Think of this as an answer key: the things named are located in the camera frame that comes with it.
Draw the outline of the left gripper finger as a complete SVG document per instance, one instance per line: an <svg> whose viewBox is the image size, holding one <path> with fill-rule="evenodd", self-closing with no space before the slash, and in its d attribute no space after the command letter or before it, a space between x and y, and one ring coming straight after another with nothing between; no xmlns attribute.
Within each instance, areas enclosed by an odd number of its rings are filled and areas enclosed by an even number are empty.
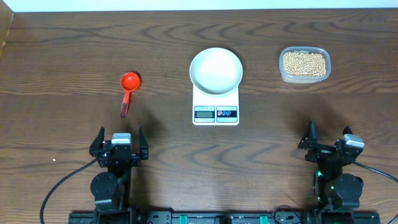
<svg viewBox="0 0 398 224"><path fill-rule="evenodd" d="M92 157L98 157L100 153L103 151L104 132L105 128L102 126L99 130L99 133L95 137L94 141L90 145L89 153Z"/></svg>
<svg viewBox="0 0 398 224"><path fill-rule="evenodd" d="M140 150L141 160L148 160L149 159L149 145L144 136L142 126L139 126L139 150Z"/></svg>

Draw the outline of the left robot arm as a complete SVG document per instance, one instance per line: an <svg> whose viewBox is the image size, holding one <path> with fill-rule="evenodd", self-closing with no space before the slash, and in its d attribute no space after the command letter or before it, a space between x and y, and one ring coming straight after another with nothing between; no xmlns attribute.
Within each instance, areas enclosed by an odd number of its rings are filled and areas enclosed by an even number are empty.
<svg viewBox="0 0 398 224"><path fill-rule="evenodd" d="M128 206L131 169L149 158L149 145L139 128L139 152L132 149L129 133L115 133L105 140L102 127L90 145L90 155L106 172L96 175L90 190L95 197L95 223L145 223L146 218L136 208Z"/></svg>

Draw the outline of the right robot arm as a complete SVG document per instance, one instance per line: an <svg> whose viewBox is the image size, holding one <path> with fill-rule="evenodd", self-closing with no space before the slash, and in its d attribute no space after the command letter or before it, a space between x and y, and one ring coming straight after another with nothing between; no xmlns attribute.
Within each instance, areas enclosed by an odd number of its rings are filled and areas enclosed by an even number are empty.
<svg viewBox="0 0 398 224"><path fill-rule="evenodd" d="M313 120L307 123L298 148L306 150L305 160L317 164L313 173L313 194L318 207L304 212L303 223L354 223L353 210L359 208L363 180L345 174L343 167L352 164L364 149L362 137L345 127L343 137L329 146L318 142Z"/></svg>

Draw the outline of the red plastic measuring scoop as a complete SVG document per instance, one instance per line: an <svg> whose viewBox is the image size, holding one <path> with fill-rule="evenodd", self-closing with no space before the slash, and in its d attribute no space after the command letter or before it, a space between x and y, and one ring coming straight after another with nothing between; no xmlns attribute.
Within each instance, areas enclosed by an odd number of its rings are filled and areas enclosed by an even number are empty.
<svg viewBox="0 0 398 224"><path fill-rule="evenodd" d="M131 93L141 87L141 78L136 72L127 72L121 77L120 83L124 90L121 117L125 118L128 114L129 104L131 102Z"/></svg>

